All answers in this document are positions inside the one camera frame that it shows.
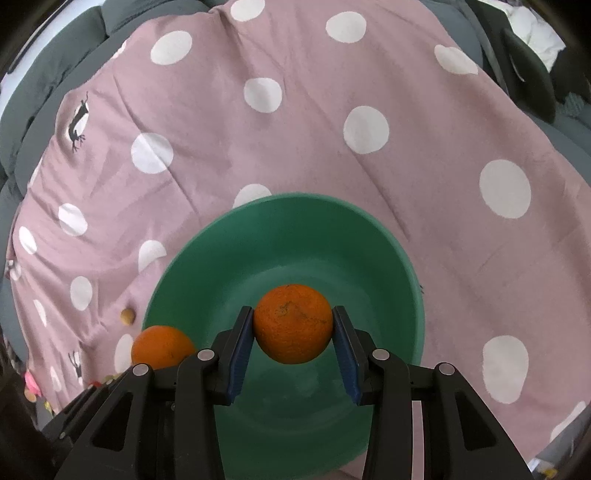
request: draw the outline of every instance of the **pink polka dot blanket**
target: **pink polka dot blanket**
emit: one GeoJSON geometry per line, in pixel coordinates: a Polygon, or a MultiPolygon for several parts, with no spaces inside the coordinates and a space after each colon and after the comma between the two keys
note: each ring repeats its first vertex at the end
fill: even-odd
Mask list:
{"type": "Polygon", "coordinates": [[[392,231],[424,290],[423,364],[455,364],[526,459],[591,398],[591,190],[418,1],[237,0],[148,21],[55,127],[8,275],[56,409],[127,369],[189,239],[293,191],[392,231]]]}

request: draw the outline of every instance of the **gray cushion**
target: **gray cushion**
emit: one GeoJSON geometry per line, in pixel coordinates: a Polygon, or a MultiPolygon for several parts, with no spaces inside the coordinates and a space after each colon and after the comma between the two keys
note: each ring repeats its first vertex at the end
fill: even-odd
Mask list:
{"type": "Polygon", "coordinates": [[[118,28],[116,33],[124,32],[125,37],[129,37],[142,23],[153,18],[164,17],[166,15],[193,15],[197,12],[207,11],[209,11],[209,7],[199,0],[172,0],[157,5],[152,10],[148,10],[146,13],[129,20],[129,23],[118,28]]]}
{"type": "MultiPolygon", "coordinates": [[[[6,252],[12,220],[21,201],[21,192],[14,177],[10,177],[0,190],[0,252],[6,252]]],[[[14,309],[10,280],[4,277],[0,277],[0,326],[17,355],[26,360],[27,346],[14,309]]]]}
{"type": "MultiPolygon", "coordinates": [[[[0,161],[7,176],[14,171],[21,141],[37,112],[62,80],[106,38],[100,8],[94,7],[64,28],[36,58],[0,119],[0,161]]],[[[31,171],[38,161],[39,157],[30,159],[31,171]]]]}
{"type": "Polygon", "coordinates": [[[583,107],[583,110],[579,115],[579,121],[587,125],[587,128],[590,129],[591,135],[591,105],[588,103],[583,107]]]}
{"type": "Polygon", "coordinates": [[[579,172],[585,181],[591,185],[591,157],[587,155],[585,150],[560,132],[556,127],[534,117],[530,113],[527,113],[527,115],[546,134],[546,137],[552,142],[554,148],[558,150],[579,172]]]}
{"type": "MultiPolygon", "coordinates": [[[[10,177],[2,186],[2,190],[0,190],[0,252],[2,252],[2,255],[6,254],[12,219],[21,201],[21,192],[17,187],[14,177],[10,177]]],[[[0,267],[4,269],[4,262],[2,262],[0,267]]]]}
{"type": "Polygon", "coordinates": [[[21,360],[26,361],[27,344],[22,335],[21,324],[18,323],[10,281],[6,279],[0,284],[0,325],[15,353],[21,360]]]}
{"type": "Polygon", "coordinates": [[[228,0],[203,0],[203,3],[206,4],[209,8],[216,7],[218,5],[223,5],[228,0]]]}
{"type": "Polygon", "coordinates": [[[163,15],[188,15],[202,11],[207,11],[207,7],[196,0],[167,2],[136,17],[91,52],[55,89],[31,123],[18,152],[17,166],[14,172],[21,191],[26,192],[27,183],[33,170],[54,134],[57,110],[67,92],[78,88],[89,80],[113,56],[124,40],[146,20],[163,15]]]}
{"type": "Polygon", "coordinates": [[[6,181],[6,174],[4,173],[4,169],[2,168],[2,165],[0,165],[0,189],[2,188],[2,186],[4,185],[4,182],[6,181]]]}
{"type": "Polygon", "coordinates": [[[556,113],[553,125],[591,155],[591,130],[576,118],[556,113]]]}
{"type": "Polygon", "coordinates": [[[102,6],[107,35],[119,30],[134,18],[170,0],[106,0],[102,6]]]}

